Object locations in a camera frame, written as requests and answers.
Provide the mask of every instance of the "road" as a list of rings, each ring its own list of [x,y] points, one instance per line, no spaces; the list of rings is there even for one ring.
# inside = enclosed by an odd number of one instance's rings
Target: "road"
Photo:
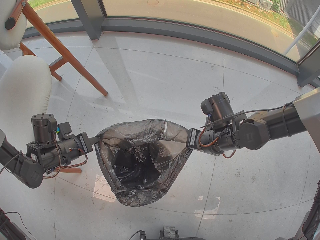
[[[256,18],[210,1],[197,0],[103,0],[109,16],[142,16],[190,22],[222,30],[282,53],[293,37]],[[37,10],[44,22],[77,18],[70,1]],[[287,56],[298,60],[307,52],[298,43]]]

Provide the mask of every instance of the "pipe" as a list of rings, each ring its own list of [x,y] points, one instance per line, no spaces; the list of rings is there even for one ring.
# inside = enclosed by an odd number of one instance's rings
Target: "pipe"
[[[315,18],[318,16],[318,13],[320,12],[320,5],[318,9],[315,11],[314,15],[311,17],[309,22],[306,24],[306,26],[301,30],[301,32],[297,35],[297,37],[294,39],[294,41],[289,45],[289,47],[284,51],[284,55],[286,55],[300,40],[300,38],[306,33],[308,28],[311,26],[311,24],[314,22]]]

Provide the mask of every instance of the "plastic bag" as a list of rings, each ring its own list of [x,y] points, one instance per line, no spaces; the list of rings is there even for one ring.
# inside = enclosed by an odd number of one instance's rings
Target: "plastic bag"
[[[162,198],[192,152],[187,135],[183,126],[158,119],[102,130],[95,144],[98,163],[119,202],[139,207]]]

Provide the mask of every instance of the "wooden chair leg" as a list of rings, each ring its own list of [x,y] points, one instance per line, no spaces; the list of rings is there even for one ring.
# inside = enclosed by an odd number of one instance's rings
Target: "wooden chair leg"
[[[81,168],[74,167],[74,168],[61,168],[61,173],[70,173],[70,174],[80,174],[82,172]]]
[[[22,9],[23,14],[28,21],[39,31],[39,33],[66,59],[85,79],[87,79],[102,95],[106,96],[108,92],[102,85],[85,69],[84,66],[72,55],[72,53],[63,45],[63,43],[54,35],[50,28],[42,21],[38,14],[26,1]]]
[[[20,42],[19,49],[22,50],[23,55],[33,55],[36,56],[27,46]],[[52,71],[51,75],[56,78],[58,81],[61,81],[62,77],[56,72]]]

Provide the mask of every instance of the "white chair seat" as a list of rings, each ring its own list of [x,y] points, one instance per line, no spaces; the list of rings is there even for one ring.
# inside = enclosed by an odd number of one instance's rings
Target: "white chair seat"
[[[13,29],[6,30],[5,22],[10,17],[10,14],[17,0],[0,0],[0,49],[10,50],[19,48],[19,43],[26,30],[27,19],[23,13],[20,14],[16,25]]]
[[[49,66],[33,55],[18,57],[0,79],[0,129],[24,153],[34,141],[31,117],[46,113],[50,92]]]

